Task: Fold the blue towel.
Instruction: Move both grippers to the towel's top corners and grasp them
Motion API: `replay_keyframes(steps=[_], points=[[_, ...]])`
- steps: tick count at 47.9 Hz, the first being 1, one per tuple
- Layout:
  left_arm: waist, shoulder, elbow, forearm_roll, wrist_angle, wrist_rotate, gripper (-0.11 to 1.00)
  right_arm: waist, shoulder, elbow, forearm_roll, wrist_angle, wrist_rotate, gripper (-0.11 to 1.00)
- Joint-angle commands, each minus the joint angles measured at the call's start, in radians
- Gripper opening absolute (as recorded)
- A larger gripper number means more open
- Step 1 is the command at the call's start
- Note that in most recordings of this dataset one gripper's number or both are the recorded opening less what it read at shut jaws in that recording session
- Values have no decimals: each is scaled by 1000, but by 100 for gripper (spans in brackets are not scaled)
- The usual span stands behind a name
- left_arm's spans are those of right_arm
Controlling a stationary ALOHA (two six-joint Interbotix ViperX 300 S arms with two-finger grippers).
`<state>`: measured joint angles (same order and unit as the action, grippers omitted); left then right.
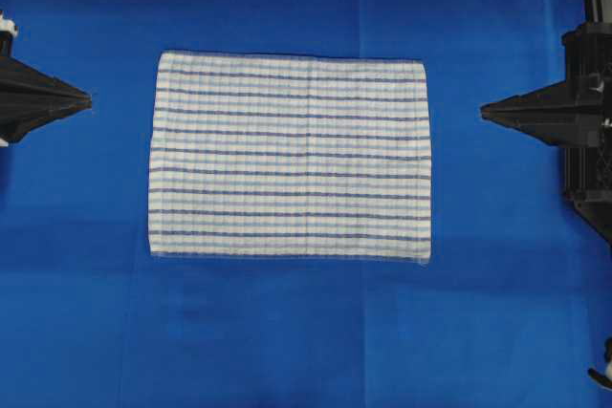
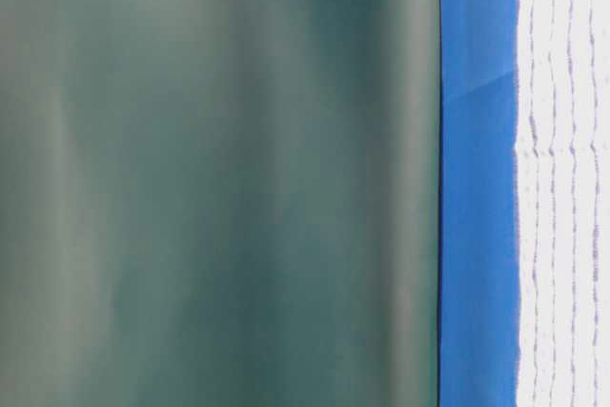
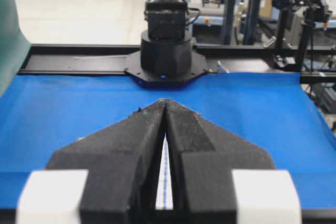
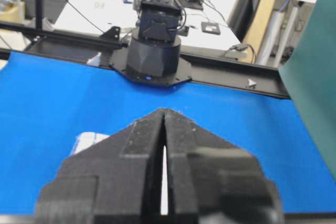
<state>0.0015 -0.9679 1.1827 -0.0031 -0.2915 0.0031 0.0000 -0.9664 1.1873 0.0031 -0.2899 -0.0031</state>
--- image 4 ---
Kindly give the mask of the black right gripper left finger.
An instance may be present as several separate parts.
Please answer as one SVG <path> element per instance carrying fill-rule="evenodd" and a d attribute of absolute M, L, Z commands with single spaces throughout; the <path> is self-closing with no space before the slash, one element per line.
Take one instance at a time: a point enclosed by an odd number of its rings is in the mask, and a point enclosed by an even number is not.
<path fill-rule="evenodd" d="M 159 215 L 163 119 L 158 109 L 65 159 L 40 192 L 36 223 L 144 223 Z"/>

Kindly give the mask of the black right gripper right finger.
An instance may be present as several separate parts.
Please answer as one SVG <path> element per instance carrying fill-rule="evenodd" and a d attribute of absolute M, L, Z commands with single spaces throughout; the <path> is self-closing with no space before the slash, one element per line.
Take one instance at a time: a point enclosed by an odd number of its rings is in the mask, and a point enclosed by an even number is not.
<path fill-rule="evenodd" d="M 256 156 L 170 109 L 164 126 L 176 223 L 284 223 L 276 184 Z"/>

